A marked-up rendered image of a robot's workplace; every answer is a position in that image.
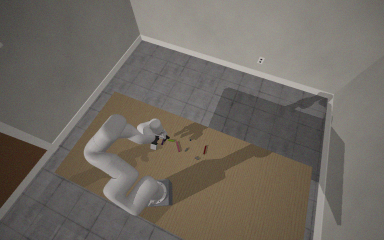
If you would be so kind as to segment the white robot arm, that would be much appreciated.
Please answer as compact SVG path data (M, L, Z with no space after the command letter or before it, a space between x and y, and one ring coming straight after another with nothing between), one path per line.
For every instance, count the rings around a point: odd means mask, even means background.
M149 207L151 204L161 203L166 197L167 189L163 183L146 175L126 196L138 179L139 172L117 154L106 150L117 139L125 138L141 145L151 143L150 148L156 150L159 135L165 133L165 130L157 118L140 123L137 129L120 114L113 114L107 120L86 144L84 157L91 165L112 177L103 188L104 195L128 213L138 216L148 202Z

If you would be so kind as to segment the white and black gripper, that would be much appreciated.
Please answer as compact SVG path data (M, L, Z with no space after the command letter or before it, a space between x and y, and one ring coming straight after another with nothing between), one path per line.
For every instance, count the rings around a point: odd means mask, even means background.
M163 132L161 135L157 135L157 136L159 136L159 138L160 139L163 139L164 140L164 142L167 140L167 139L170 139L170 137L168 136L168 133L166 132L166 130L165 129L163 129L165 132ZM159 138L158 138L158 140L159 140Z

